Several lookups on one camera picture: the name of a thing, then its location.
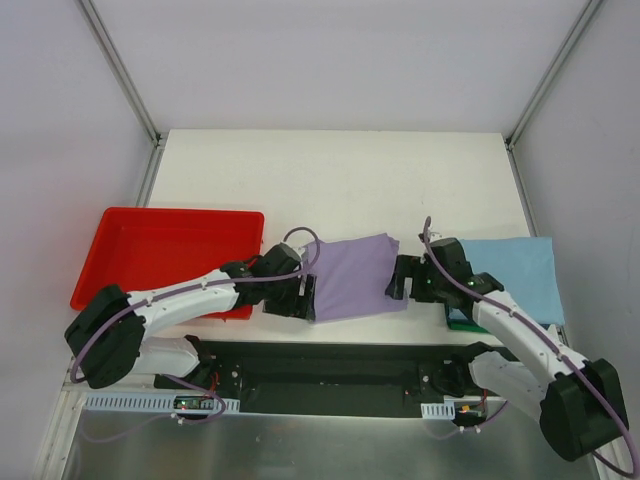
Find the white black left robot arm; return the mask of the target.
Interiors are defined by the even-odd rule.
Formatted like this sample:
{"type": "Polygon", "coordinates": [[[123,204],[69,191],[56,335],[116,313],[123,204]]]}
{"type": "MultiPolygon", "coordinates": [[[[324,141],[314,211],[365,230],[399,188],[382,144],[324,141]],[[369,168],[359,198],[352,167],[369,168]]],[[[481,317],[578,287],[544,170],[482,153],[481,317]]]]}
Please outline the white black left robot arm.
{"type": "Polygon", "coordinates": [[[101,389],[128,374],[169,374],[188,388],[204,387],[211,365],[193,337],[163,339],[158,333],[207,314],[278,299],[287,283],[305,275],[319,259],[281,242],[249,262],[229,262],[205,275],[147,291],[108,285],[66,329],[75,360],[72,383],[101,389]]]}

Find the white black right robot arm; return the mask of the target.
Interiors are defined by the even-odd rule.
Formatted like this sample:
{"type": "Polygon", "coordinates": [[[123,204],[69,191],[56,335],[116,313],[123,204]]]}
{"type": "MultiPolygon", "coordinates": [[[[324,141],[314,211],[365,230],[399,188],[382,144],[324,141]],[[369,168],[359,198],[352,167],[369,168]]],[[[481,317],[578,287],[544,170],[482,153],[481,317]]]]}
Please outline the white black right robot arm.
{"type": "Polygon", "coordinates": [[[461,398],[488,390],[532,418],[562,459],[575,461],[618,438],[630,443],[629,422],[615,367],[590,361],[554,339],[494,276],[476,273],[454,238],[426,245],[423,256],[400,255],[386,293],[441,303],[496,337],[512,354],[476,342],[455,352],[431,377],[433,388],[461,398]]]}

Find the lilac t shirt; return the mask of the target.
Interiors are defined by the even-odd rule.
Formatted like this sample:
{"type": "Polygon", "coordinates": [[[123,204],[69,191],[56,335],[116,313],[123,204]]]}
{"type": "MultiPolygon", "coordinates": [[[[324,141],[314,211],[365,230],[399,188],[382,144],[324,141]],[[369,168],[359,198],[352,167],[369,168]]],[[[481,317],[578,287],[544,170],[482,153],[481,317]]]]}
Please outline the lilac t shirt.
{"type": "Polygon", "coordinates": [[[386,294],[398,252],[399,241],[385,233],[307,244],[305,261],[319,257],[309,271],[315,277],[314,321],[325,323],[406,310],[406,299],[395,300],[386,294]]]}

